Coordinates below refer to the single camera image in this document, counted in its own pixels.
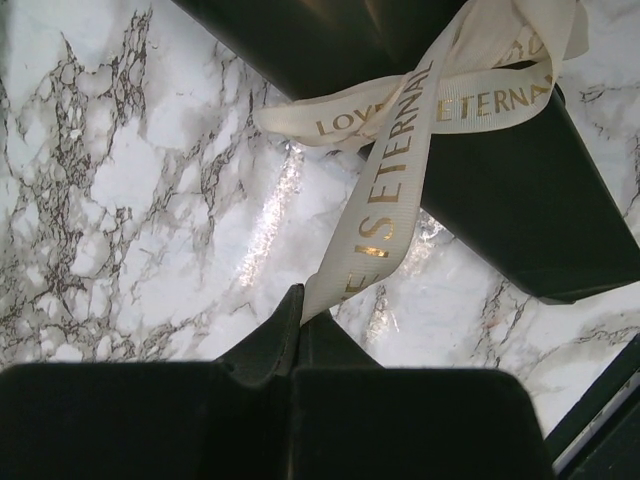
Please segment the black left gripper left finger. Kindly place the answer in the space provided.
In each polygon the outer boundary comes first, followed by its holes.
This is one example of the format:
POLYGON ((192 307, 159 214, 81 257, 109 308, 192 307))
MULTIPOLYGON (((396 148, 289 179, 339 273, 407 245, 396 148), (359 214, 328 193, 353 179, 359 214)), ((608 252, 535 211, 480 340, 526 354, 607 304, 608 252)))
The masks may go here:
POLYGON ((272 315, 215 365, 243 388, 261 389, 286 377, 297 355, 303 299, 304 286, 291 286, 272 315))

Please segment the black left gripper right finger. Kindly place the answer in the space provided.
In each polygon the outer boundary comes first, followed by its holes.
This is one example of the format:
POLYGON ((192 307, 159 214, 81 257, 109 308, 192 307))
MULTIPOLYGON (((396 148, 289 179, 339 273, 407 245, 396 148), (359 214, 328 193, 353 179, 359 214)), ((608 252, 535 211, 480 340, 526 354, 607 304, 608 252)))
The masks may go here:
POLYGON ((299 331, 297 370, 382 369, 325 310, 299 331))

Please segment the black wrapping paper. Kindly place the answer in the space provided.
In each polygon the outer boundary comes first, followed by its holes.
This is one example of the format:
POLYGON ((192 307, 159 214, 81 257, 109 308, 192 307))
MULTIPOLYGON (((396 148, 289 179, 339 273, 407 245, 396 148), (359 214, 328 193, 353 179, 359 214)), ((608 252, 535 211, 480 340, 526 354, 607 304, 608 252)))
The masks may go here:
MULTIPOLYGON (((293 100, 403 74, 457 1, 184 1, 293 100)), ((515 286, 572 303, 636 282, 639 248, 560 90, 533 119, 432 138, 421 205, 515 286)))

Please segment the cream ribbon gold text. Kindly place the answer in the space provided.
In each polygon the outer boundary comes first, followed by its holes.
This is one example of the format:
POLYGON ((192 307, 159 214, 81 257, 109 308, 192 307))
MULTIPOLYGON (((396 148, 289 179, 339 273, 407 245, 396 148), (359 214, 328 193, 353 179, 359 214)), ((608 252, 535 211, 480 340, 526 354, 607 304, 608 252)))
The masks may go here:
POLYGON ((301 318, 355 296, 404 260, 418 216, 431 138, 510 128, 548 104, 565 60, 588 48, 577 1, 469 1, 403 75, 256 111, 263 130, 306 146, 371 153, 301 318))

